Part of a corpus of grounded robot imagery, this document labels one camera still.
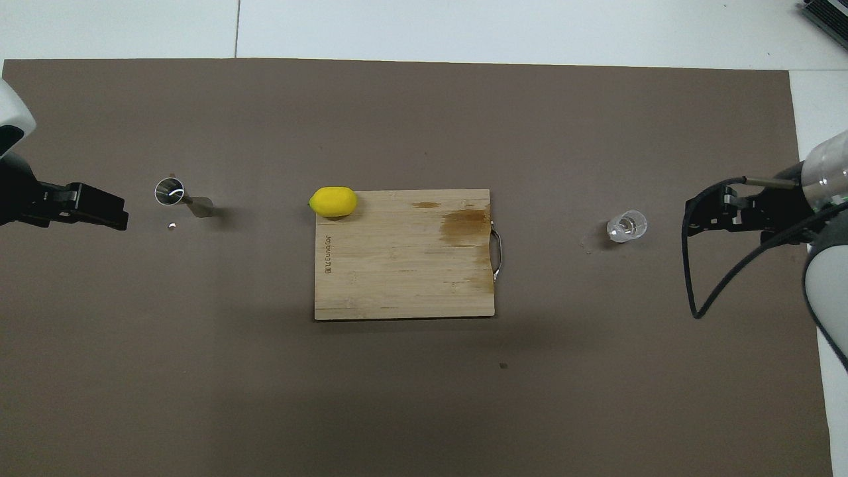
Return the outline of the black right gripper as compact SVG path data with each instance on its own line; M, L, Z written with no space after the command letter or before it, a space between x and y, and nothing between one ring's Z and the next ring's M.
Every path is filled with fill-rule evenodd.
M794 188L767 188L761 193L764 217L755 208L753 196L741 197L730 186L718 186L698 193L685 203L685 235L706 231L731 233L761 232L766 242L794 224L814 215L802 191L802 166L791 166L773 176L774 180L794 182Z

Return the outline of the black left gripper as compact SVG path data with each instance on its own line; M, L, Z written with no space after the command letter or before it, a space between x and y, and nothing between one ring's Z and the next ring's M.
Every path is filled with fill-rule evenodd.
M40 199L39 217L25 212ZM47 229L51 221L88 223L124 231L129 214L125 200L83 182L64 186L39 182L34 178L27 161L15 153L6 153L1 160L1 226L21 221Z

